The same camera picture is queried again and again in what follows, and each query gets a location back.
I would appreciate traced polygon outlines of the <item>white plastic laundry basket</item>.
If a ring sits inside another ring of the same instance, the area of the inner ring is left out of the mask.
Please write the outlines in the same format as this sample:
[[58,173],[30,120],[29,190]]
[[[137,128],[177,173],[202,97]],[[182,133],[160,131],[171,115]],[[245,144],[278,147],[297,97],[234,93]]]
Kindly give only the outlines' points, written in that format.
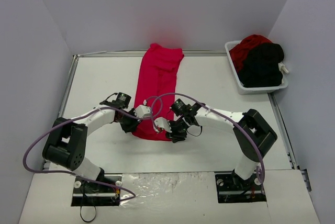
[[285,89],[288,87],[288,80],[285,76],[285,73],[283,74],[283,78],[282,78],[282,83],[279,86],[269,86],[269,87],[244,87],[242,85],[242,83],[240,82],[236,69],[234,67],[231,55],[230,55],[230,50],[232,48],[234,48],[236,45],[238,45],[241,42],[241,40],[237,40],[237,41],[229,41],[225,43],[225,51],[228,57],[228,61],[229,61],[229,65],[230,65],[230,69],[233,75],[233,79],[236,83],[237,86],[237,90],[238,93],[240,95],[252,95],[252,94],[266,94],[266,93],[272,93],[275,91],[279,91],[281,89]]

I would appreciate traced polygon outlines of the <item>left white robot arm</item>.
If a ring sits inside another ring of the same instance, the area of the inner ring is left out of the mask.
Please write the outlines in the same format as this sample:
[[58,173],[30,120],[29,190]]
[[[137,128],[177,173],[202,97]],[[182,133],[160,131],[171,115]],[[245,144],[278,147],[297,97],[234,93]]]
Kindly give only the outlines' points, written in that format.
[[126,111],[131,96],[122,92],[114,95],[114,100],[103,100],[79,119],[57,118],[42,151],[45,160],[87,179],[86,185],[94,192],[101,191],[108,180],[103,168],[85,157],[87,137],[113,122],[119,123],[126,133],[134,132],[143,118],[137,113],[137,108]]

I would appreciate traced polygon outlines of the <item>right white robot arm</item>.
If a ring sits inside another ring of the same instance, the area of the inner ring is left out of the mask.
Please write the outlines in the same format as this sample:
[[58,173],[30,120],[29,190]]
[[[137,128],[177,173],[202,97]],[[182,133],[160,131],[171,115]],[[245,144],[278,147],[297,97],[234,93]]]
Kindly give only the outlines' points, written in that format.
[[232,171],[233,185],[239,189],[251,183],[252,174],[277,140],[275,131],[255,109],[244,113],[229,112],[211,109],[202,103],[187,105],[178,99],[171,110],[177,120],[167,122],[166,137],[174,143],[184,141],[191,126],[233,132],[242,151],[242,158]]

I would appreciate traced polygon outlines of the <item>white garment piece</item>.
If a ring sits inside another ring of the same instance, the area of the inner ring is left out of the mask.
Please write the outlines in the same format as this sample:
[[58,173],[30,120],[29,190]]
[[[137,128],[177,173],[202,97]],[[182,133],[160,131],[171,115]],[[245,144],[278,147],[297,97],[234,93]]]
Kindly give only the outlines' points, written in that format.
[[283,62],[280,62],[278,64],[278,69],[280,72],[284,73],[284,74],[289,74],[289,70],[287,69],[287,67],[285,66],[285,64]]

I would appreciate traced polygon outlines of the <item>black t shirt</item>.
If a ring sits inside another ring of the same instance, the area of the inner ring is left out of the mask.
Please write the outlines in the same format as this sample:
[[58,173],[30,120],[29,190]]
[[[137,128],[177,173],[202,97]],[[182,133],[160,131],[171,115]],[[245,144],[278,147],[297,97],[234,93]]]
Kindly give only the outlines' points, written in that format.
[[284,60],[282,47],[276,43],[263,43],[251,49],[238,72],[246,88],[272,87],[282,83],[283,74],[278,64]]

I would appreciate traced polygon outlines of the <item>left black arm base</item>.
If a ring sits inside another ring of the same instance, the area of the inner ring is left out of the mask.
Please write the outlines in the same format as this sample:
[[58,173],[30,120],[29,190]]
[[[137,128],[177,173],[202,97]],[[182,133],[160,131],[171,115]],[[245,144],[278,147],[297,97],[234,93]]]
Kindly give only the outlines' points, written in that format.
[[72,192],[72,207],[80,206],[119,206],[120,190],[109,186],[85,181],[78,176],[75,178]]

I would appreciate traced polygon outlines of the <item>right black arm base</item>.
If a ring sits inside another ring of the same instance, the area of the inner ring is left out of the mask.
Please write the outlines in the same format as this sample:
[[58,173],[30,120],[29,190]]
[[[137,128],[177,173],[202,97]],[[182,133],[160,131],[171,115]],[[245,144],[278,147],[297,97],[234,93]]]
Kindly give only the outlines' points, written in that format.
[[215,173],[217,199],[219,204],[266,202],[263,191],[255,173],[246,180],[233,177],[231,173]]

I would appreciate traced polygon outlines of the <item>dark red t shirt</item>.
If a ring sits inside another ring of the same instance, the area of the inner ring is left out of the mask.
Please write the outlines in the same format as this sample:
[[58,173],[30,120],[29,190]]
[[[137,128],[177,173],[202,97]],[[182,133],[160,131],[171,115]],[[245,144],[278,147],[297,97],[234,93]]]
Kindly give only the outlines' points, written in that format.
[[272,42],[262,35],[250,35],[229,51],[237,73],[243,69],[243,62],[247,58],[249,51],[263,43]]

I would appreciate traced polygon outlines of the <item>bright red t shirt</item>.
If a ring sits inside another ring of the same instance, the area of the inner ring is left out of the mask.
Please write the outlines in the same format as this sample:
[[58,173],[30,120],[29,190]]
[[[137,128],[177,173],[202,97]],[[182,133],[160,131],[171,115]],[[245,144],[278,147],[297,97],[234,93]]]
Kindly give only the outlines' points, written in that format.
[[[157,43],[150,45],[140,65],[135,108],[144,100],[147,100],[147,105],[150,107],[154,98],[150,100],[148,98],[152,96],[175,92],[177,72],[183,58],[184,54],[181,48],[164,48]],[[172,120],[174,116],[169,111],[170,106],[175,102],[174,95],[164,96],[162,101],[163,108],[158,117],[167,116],[168,120]],[[150,120],[141,122],[132,135],[145,140],[171,141],[165,137],[164,132],[157,133]]]

